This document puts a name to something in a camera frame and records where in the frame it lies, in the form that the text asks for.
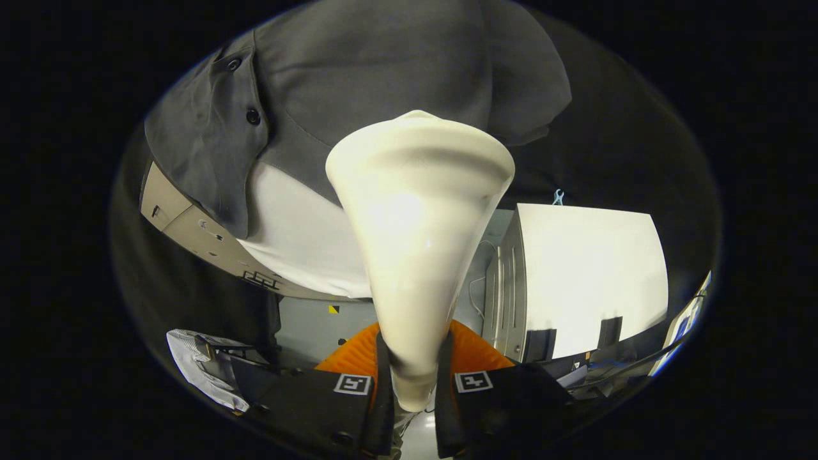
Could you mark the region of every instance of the white undershirt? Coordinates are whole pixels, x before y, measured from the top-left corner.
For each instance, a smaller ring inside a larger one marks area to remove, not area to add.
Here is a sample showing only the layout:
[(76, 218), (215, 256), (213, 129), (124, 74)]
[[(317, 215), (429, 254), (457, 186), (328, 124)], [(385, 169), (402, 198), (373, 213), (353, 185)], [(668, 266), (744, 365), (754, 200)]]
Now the white undershirt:
[(249, 235), (239, 243), (259, 263), (299, 286), (372, 297), (344, 210), (271, 165), (257, 161), (247, 182)]

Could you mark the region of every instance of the white cloth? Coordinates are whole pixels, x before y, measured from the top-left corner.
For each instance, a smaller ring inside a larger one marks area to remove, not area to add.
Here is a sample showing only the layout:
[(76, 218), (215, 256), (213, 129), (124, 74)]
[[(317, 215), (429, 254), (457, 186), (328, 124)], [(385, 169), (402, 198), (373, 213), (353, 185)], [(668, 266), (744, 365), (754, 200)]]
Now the white cloth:
[(256, 162), (248, 178), (249, 235), (239, 243), (295, 284), (372, 297), (360, 246), (343, 209), (287, 173)]
[[(232, 410), (246, 411), (249, 404), (241, 397), (236, 387), (236, 377), (233, 375), (230, 357), (225, 353), (217, 352), (215, 359), (208, 358), (206, 354), (196, 348), (196, 339), (194, 337), (197, 334), (198, 332), (183, 329), (173, 329), (166, 334), (170, 352), (179, 367), (179, 371), (182, 372), (185, 380), (213, 401)], [(201, 334), (201, 336), (210, 343), (246, 346), (235, 340), (206, 336), (205, 334)]]

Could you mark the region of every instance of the floor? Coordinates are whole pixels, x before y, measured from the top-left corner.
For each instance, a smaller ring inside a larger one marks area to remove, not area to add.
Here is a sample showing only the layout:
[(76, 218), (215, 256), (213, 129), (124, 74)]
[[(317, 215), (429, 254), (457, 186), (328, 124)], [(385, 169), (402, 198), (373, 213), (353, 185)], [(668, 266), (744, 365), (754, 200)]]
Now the floor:
[[(483, 234), (483, 240), (498, 246), (506, 233), (514, 211), (495, 210)], [(485, 296), (486, 268), (494, 249), (488, 243), (478, 246), (465, 276), (463, 289), (457, 298), (455, 320), (472, 331), (482, 334), (480, 316)], [(280, 303), (281, 330), (276, 334), (278, 344), (294, 365), (315, 366), (339, 347), (339, 339), (348, 340), (364, 327), (377, 321), (375, 306), (357, 303), (337, 303), (338, 313), (330, 312), (323, 300), (304, 300), (287, 297)], [(434, 408), (434, 397), (426, 410)], [(402, 460), (437, 459), (437, 437), (434, 431), (434, 413), (420, 413), (412, 420), (403, 435)]]

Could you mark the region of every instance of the orange padding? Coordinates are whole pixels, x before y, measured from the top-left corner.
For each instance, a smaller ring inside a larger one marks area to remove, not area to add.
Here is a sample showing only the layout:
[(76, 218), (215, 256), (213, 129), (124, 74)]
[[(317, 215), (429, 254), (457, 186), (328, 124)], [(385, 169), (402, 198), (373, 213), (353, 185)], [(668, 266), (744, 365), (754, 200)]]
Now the orange padding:
[(377, 322), (355, 334), (347, 340), (323, 363), (315, 368), (319, 371), (335, 372), (338, 374), (353, 374), (356, 376), (372, 376), (372, 400), (378, 390), (378, 357), (375, 347), (375, 338), (380, 331)]
[(514, 366), (514, 363), (462, 322), (452, 320), (451, 330), (454, 339), (452, 375), (460, 372), (493, 371)]
[[(512, 363), (502, 353), (495, 350), (481, 336), (466, 327), (463, 323), (452, 320), (451, 329), (454, 340), (452, 353), (452, 374), (456, 372), (493, 371), (512, 368)], [(319, 371), (372, 376), (375, 381), (372, 394), (378, 389), (378, 358), (375, 352), (375, 338), (380, 331), (376, 322), (352, 339), (341, 345), (323, 363), (316, 367)]]

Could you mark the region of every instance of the white plastic cone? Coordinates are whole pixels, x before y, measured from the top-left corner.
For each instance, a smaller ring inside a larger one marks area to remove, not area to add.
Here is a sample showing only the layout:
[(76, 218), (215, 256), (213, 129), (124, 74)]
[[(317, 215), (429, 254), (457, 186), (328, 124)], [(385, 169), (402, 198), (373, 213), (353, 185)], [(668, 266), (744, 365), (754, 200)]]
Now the white plastic cone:
[(514, 172), (495, 138), (421, 110), (359, 129), (326, 160), (407, 411), (429, 402), (466, 270)]

